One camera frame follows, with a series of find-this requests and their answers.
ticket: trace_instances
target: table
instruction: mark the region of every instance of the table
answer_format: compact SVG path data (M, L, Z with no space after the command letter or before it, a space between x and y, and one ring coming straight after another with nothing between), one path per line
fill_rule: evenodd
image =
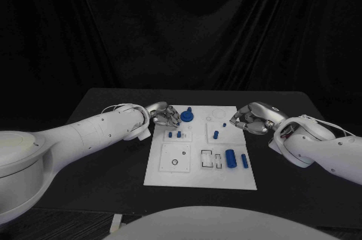
M323 119L302 92L93 88L68 124L100 114L111 105L147 106L157 101L237 108L263 101L292 117L307 114ZM150 137L121 141L69 164L36 207L147 215L178 207L221 206L254 210L309 226L362 228L362 186L329 174L316 163L307 168L294 166L268 148L271 137L271 132L260 136L245 133L257 191L144 186Z

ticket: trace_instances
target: white board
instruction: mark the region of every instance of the white board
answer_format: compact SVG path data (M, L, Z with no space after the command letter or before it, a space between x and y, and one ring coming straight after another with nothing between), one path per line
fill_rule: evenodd
M244 131L230 123L237 107L173 107L179 113L191 107L193 120L182 122L179 128L156 125L144 185L257 190ZM235 152L235 168L227 166L227 150ZM241 154L247 155L248 168L244 168Z

